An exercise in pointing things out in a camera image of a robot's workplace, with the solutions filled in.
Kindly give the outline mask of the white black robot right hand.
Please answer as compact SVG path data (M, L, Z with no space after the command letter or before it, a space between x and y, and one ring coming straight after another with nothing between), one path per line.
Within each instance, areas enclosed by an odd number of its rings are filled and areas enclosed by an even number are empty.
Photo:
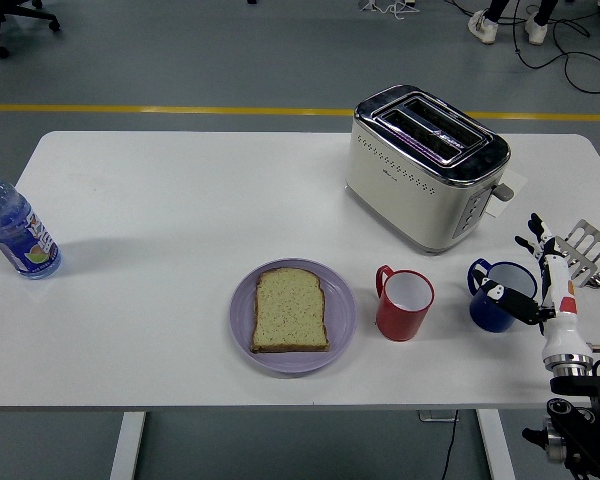
M532 243L519 236L515 241L538 261L542 303L480 270L470 270L471 284L515 319L542 327L545 338L542 358L545 368L554 376L586 376L593 366L592 349L578 331L577 301L567 260L557 237L537 214L531 215L528 228L536 241Z

